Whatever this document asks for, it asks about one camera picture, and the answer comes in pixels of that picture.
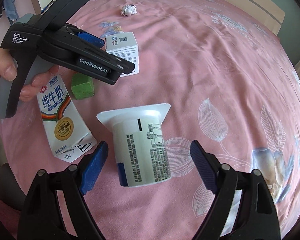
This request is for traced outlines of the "left hand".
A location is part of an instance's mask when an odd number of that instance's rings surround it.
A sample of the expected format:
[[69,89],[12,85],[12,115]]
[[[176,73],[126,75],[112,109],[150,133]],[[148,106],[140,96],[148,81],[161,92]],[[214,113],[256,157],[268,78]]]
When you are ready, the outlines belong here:
[[[40,92],[41,88],[47,85],[51,76],[58,73],[59,65],[54,65],[47,72],[34,77],[30,85],[25,85],[20,93],[19,99],[23,102],[31,101]],[[0,48],[0,78],[13,81],[17,76],[17,69],[9,51]]]

